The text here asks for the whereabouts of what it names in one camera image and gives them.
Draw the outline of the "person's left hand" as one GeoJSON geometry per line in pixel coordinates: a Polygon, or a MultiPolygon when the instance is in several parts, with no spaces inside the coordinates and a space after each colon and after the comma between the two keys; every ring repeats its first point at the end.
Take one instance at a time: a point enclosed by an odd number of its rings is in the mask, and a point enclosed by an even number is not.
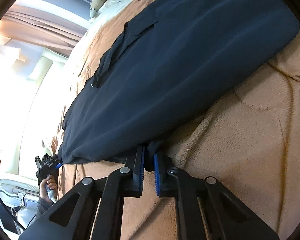
{"type": "Polygon", "coordinates": [[[55,204],[57,202],[57,184],[54,177],[50,174],[47,175],[39,184],[40,198],[47,203],[55,204]]]}

